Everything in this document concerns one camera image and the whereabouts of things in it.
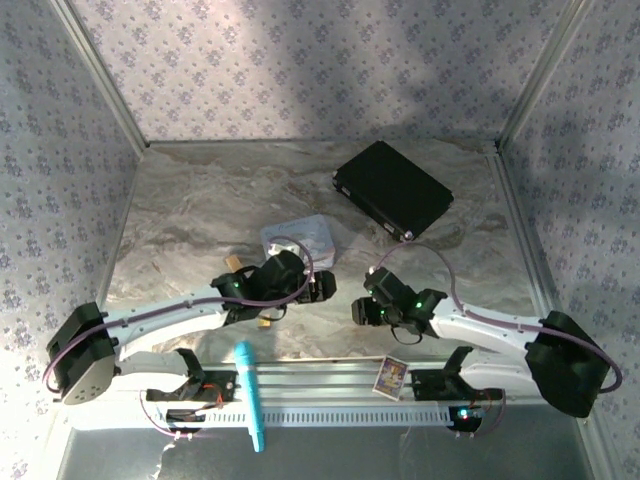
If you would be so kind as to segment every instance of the wooden block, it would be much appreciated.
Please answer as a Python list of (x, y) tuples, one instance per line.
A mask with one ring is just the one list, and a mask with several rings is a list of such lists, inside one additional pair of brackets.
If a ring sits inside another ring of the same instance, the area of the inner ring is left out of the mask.
[(235, 273), (242, 268), (242, 262), (237, 255), (231, 255), (225, 258), (224, 263), (227, 264), (227, 267), (229, 268), (229, 270), (231, 270), (232, 273)]

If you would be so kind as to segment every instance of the metal frame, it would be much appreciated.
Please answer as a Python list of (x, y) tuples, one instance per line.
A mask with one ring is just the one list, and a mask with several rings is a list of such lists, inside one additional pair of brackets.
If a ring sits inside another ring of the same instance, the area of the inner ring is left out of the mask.
[(507, 148), (526, 123), (593, 3), (594, 0), (570, 0), (560, 15), (549, 41), (538, 57), (522, 93), (516, 100), (516, 106), (511, 111), (500, 133), (498, 139), (500, 152)]
[[(546, 262), (540, 257), (537, 235), (524, 221), (524, 209), (515, 194), (513, 182), (499, 155), (487, 156), (491, 167), (496, 189), (500, 192), (509, 215), (509, 230), (524, 259), (530, 282), (531, 299), (536, 315), (545, 317), (551, 310), (562, 310), (558, 299), (553, 294), (553, 280)], [(622, 462), (607, 439), (612, 438), (599, 405), (594, 406), (586, 420), (577, 419), (578, 430), (586, 450), (587, 458), (596, 479), (624, 478)]]
[(109, 105), (109, 108), (115, 115), (120, 127), (131, 142), (136, 154), (138, 156), (142, 155), (142, 151), (148, 146), (148, 143), (138, 128), (122, 95), (120, 95), (118, 87), (116, 87), (109, 71), (102, 62), (100, 54), (91, 43), (90, 37), (80, 20), (80, 15), (78, 15), (75, 7), (69, 0), (49, 1), (60, 17), (60, 21), (69, 34), (69, 38), (78, 49), (80, 57), (102, 92), (107, 105)]

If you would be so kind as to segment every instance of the floral wallpaper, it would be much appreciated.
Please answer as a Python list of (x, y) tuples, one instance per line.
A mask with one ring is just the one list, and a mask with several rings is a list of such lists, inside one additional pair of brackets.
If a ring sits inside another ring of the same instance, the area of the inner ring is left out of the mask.
[(506, 152), (564, 308), (622, 366), (612, 441), (640, 478), (640, 6), (597, 1)]
[(566, 2), (74, 4), (157, 141), (494, 139)]
[(16, 479), (48, 430), (45, 346), (96, 298), (137, 158), (49, 2), (2, 0), (0, 20), (0, 478)]

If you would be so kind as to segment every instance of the black electronic device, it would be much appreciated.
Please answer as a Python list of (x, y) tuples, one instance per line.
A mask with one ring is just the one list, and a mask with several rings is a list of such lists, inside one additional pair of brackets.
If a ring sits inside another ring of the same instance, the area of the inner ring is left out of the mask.
[(453, 202), (447, 187), (382, 141), (340, 167), (333, 184), (396, 240), (414, 240)]

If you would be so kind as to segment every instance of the marble surface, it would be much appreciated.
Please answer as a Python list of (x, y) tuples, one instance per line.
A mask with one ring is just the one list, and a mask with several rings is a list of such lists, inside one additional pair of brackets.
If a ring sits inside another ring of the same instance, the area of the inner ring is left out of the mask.
[[(453, 263), (461, 298), (532, 315), (527, 275), (508, 231), (485, 153), (489, 143), (392, 142), (394, 148), (453, 191), (450, 210), (419, 237)], [(364, 273), (394, 240), (338, 194), (331, 173), (367, 143), (174, 144), (146, 151), (109, 288), (107, 308), (183, 295), (227, 271), (223, 259), (261, 264), (266, 225), (325, 215), (336, 245), (338, 292), (329, 301), (294, 306), (270, 330), (256, 321), (188, 335), (156, 347), (189, 347), (203, 363), (231, 359), (250, 340), (260, 360), (393, 354), (448, 354), (453, 342), (425, 338), (398, 344), (386, 327), (359, 327), (350, 304), (366, 292)], [(415, 290), (447, 291), (440, 260), (427, 250), (397, 251), (387, 266)]]

